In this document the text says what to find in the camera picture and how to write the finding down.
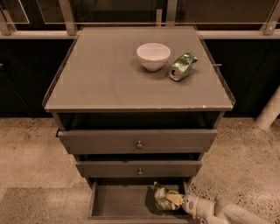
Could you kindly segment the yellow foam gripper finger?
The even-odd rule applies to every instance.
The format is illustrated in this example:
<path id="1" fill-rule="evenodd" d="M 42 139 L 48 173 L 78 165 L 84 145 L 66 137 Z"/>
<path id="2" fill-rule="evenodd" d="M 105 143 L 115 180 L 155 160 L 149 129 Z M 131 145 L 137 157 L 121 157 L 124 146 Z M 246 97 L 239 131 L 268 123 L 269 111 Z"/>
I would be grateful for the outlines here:
<path id="1" fill-rule="evenodd" d="M 176 206 L 181 206 L 184 204 L 183 196 L 181 194 L 167 193 L 165 198 Z"/>

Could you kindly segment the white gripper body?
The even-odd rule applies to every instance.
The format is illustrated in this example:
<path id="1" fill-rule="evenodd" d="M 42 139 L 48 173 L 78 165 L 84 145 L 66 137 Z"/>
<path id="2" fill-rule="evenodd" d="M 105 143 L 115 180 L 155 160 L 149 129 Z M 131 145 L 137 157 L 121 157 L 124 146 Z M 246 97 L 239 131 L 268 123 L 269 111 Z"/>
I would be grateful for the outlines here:
<path id="1" fill-rule="evenodd" d="M 194 219 L 202 219 L 206 224 L 216 224 L 214 206 L 213 201 L 203 199 L 194 194 L 187 194 L 183 197 L 182 208 Z"/>

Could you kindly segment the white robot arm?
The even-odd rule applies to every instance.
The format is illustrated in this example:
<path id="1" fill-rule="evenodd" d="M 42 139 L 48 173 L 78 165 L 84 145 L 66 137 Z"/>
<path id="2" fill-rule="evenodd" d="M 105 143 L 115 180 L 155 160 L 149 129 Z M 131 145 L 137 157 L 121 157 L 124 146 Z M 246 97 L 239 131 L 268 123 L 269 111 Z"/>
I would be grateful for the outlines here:
<path id="1" fill-rule="evenodd" d="M 176 193 L 167 193 L 165 198 L 175 206 L 182 207 L 194 219 L 201 219 L 206 224 L 271 224 L 225 199 L 211 201 L 194 194 Z"/>

